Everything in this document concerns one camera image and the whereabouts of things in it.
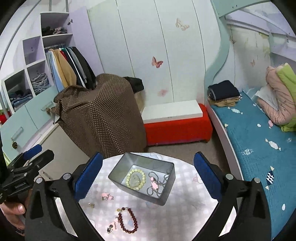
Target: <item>red storage bench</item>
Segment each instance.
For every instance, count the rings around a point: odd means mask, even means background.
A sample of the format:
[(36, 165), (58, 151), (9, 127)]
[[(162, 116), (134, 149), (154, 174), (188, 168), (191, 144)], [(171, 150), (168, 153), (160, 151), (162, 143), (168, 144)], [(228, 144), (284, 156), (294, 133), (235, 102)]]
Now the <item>red storage bench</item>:
[(199, 104), (203, 117), (144, 124), (147, 145), (187, 143), (211, 139), (213, 127), (203, 104)]

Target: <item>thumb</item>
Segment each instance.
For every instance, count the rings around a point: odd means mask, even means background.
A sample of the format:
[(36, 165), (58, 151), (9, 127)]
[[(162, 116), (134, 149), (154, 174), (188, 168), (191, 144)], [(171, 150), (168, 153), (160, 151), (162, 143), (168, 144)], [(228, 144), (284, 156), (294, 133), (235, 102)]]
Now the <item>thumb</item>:
[(17, 202), (6, 202), (6, 207), (2, 208), (7, 214), (22, 215), (26, 212), (26, 209), (23, 204)]

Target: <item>blue bedsheet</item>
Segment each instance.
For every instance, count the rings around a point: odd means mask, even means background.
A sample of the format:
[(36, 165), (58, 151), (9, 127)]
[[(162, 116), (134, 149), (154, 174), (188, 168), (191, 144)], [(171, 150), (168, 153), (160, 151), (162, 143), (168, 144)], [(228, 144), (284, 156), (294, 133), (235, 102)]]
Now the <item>blue bedsheet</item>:
[(212, 106), (236, 153), (244, 180), (259, 177), (274, 238), (296, 208), (296, 133), (282, 132), (245, 94), (235, 107)]

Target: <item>white cushion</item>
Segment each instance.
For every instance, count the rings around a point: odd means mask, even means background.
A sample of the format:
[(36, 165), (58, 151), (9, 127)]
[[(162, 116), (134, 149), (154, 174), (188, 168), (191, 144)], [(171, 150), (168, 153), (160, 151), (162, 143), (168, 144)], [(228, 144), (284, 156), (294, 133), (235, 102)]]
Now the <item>white cushion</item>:
[(262, 87), (259, 91), (256, 92), (255, 95), (263, 99), (267, 104), (269, 104), (276, 111), (279, 111), (279, 105), (277, 102), (275, 91), (269, 84)]

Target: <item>folded clothes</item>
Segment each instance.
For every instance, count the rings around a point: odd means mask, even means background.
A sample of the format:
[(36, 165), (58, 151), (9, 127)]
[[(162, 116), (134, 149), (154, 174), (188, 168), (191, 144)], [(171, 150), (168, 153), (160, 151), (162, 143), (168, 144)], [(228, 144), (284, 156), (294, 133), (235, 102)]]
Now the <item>folded clothes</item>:
[(16, 99), (14, 99), (14, 100), (11, 101), (11, 104), (13, 105), (14, 103), (16, 103), (18, 101), (21, 101), (23, 99), (26, 99), (27, 97), (32, 97), (32, 94), (28, 94), (28, 95), (26, 95), (26, 96), (24, 96), (22, 98), (16, 98)]
[(53, 34), (66, 34), (68, 31), (66, 28), (64, 27), (58, 27), (56, 29), (54, 29)]
[(26, 89), (25, 92), (23, 92), (22, 90), (17, 90), (13, 93), (9, 93), (8, 96), (9, 96), (10, 101), (13, 101), (14, 99), (23, 98), (29, 94), (31, 94), (31, 90)]
[(54, 33), (54, 29), (47, 26), (46, 28), (41, 29), (42, 36), (52, 35)]
[(218, 107), (235, 106), (235, 103), (239, 101), (239, 97), (227, 98), (224, 100), (214, 101), (208, 98), (210, 105), (216, 105)]
[(239, 96), (239, 91), (229, 80), (225, 80), (221, 83), (210, 85), (208, 87), (207, 95), (211, 100), (219, 101), (237, 97)]
[(22, 106), (24, 106), (26, 103), (22, 103), (20, 105), (18, 105), (17, 107), (14, 107), (14, 110), (17, 111), (18, 109), (20, 109)]
[(42, 91), (48, 89), (51, 86), (46, 73), (38, 75), (36, 78), (31, 80), (31, 83), (36, 95), (40, 94)]
[(31, 95), (31, 96), (25, 97), (24, 99), (18, 100), (12, 104), (12, 107), (17, 107), (23, 103), (27, 103), (32, 98), (33, 98), (33, 96)]

